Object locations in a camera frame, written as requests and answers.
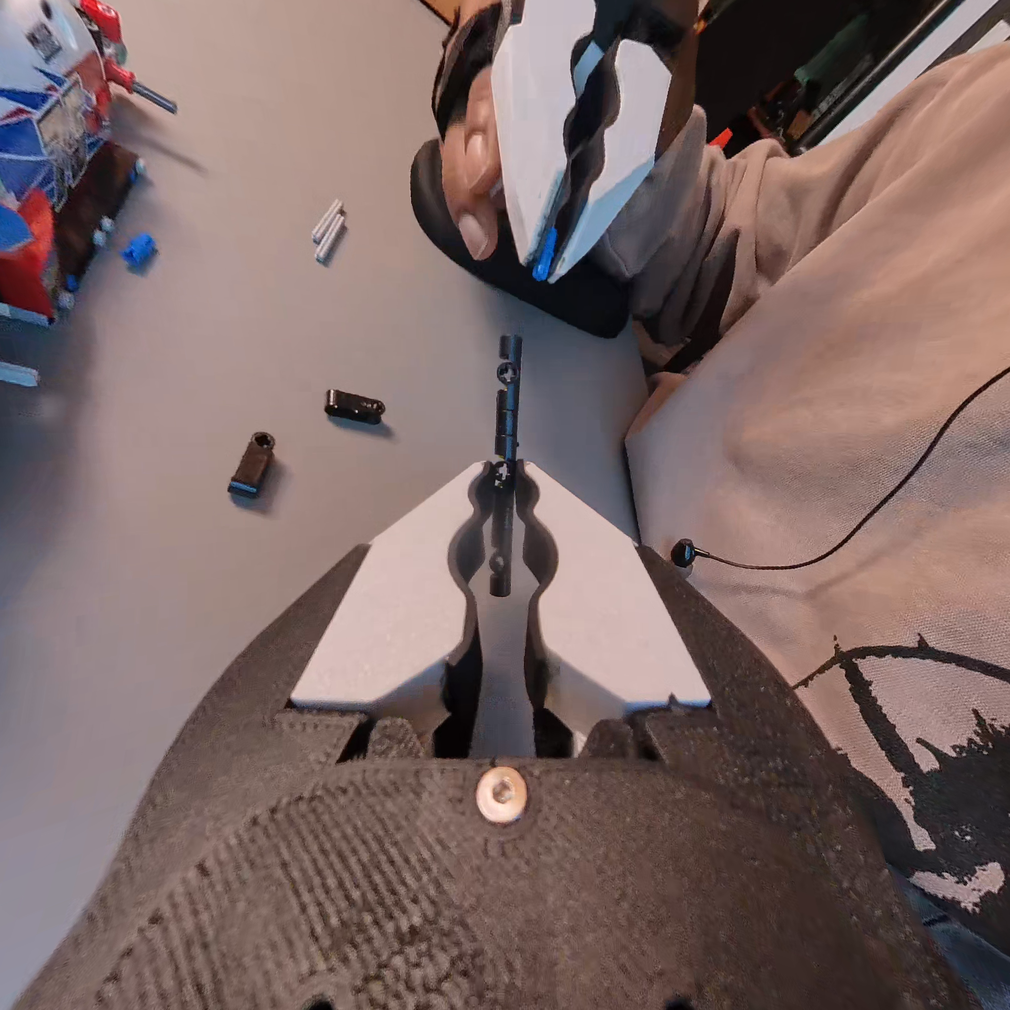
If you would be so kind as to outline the person's right hand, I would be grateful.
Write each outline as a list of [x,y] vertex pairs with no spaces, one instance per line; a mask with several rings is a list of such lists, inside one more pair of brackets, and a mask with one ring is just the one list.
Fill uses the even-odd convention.
[[451,219],[471,258],[488,259],[498,243],[498,215],[504,208],[490,67],[473,78],[466,107],[448,125],[440,146]]

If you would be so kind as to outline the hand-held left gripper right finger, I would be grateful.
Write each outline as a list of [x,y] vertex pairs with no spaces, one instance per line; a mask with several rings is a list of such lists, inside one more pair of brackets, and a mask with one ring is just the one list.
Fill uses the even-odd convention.
[[537,582],[524,675],[536,751],[580,751],[600,722],[711,696],[635,542],[522,461],[516,511]]

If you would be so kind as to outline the person's right forearm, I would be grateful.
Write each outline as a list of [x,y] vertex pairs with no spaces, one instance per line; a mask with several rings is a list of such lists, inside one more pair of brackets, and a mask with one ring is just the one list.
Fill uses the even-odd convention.
[[872,148],[863,129],[795,158],[772,140],[726,158],[706,133],[694,105],[590,254],[669,352],[655,372],[688,372],[867,200],[850,194]]

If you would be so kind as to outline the black two-hole lego beam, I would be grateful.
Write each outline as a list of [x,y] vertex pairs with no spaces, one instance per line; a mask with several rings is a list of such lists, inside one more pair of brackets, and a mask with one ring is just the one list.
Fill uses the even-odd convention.
[[383,401],[345,390],[331,388],[326,391],[324,412],[326,415],[367,425],[383,422],[386,405]]

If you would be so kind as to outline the black lego axle connector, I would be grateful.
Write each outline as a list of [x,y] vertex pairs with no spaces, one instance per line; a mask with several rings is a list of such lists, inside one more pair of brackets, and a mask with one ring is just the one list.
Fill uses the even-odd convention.
[[257,499],[266,485],[275,458],[276,440],[265,431],[252,434],[234,474],[227,493],[234,497]]

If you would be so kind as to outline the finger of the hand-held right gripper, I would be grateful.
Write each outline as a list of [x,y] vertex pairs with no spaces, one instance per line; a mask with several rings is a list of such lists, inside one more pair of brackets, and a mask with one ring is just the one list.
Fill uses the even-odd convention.
[[572,56],[592,38],[593,1],[503,2],[491,63],[501,189],[515,250],[531,267],[557,223],[569,154],[564,127],[577,102]]
[[573,159],[573,192],[557,223],[549,283],[574,269],[651,171],[672,74],[650,46],[622,39],[600,66],[602,123]]

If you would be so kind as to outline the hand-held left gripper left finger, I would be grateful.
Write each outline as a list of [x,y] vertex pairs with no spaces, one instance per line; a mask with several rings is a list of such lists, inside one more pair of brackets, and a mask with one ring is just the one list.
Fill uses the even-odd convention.
[[293,707],[472,734],[483,660],[471,583],[494,492],[491,464],[474,463],[369,543]]

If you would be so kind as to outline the long black lego axle assembly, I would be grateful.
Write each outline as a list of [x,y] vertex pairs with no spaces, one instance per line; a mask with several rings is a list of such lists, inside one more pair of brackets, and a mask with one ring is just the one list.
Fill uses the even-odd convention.
[[489,590],[493,597],[503,599],[510,595],[512,587],[522,338],[502,335],[499,358]]

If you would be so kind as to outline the red white lego race car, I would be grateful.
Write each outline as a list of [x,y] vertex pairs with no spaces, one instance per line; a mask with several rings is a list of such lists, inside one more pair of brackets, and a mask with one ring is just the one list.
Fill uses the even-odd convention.
[[102,1],[1,3],[2,322],[56,324],[108,245],[141,157],[112,136],[114,92],[178,105],[125,65]]

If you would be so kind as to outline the person's beige sweatshirt torso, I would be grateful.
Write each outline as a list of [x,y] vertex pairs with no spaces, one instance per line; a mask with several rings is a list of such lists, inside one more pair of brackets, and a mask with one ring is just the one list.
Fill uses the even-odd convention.
[[714,346],[628,434],[641,535],[847,759],[888,861],[1008,952],[1008,43],[800,157],[696,109],[608,235]]

